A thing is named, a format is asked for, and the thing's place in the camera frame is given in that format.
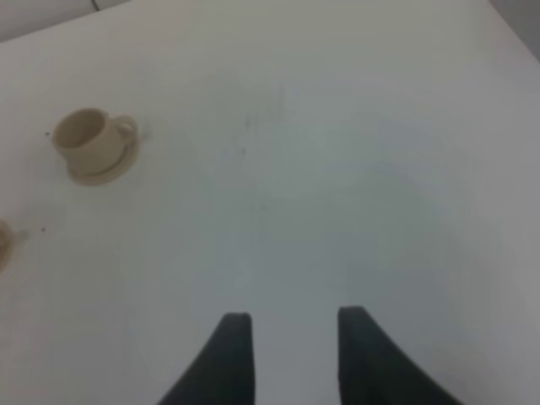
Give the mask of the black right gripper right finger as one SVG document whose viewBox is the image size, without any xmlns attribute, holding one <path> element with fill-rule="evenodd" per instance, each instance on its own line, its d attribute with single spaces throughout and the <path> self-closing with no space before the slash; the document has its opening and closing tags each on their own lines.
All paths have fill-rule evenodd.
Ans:
<svg viewBox="0 0 540 405">
<path fill-rule="evenodd" d="M 361 306 L 337 314 L 338 385 L 342 404 L 457 404 Z"/>
</svg>

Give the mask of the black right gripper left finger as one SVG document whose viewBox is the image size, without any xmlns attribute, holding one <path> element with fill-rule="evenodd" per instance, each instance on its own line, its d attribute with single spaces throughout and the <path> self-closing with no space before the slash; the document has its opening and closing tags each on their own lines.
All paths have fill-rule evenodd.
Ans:
<svg viewBox="0 0 540 405">
<path fill-rule="evenodd" d="M 254 404 L 256 370 L 251 316 L 224 315 L 199 355 L 160 402 Z"/>
</svg>

